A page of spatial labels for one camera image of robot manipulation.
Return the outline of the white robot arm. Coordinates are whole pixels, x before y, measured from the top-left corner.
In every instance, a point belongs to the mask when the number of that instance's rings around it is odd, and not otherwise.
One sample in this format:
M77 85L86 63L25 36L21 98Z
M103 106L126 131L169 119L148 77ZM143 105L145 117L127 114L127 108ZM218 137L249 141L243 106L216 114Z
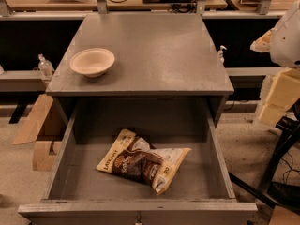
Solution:
M300 1L295 1L272 29L250 45L250 49L270 53L271 61L283 68L300 68Z

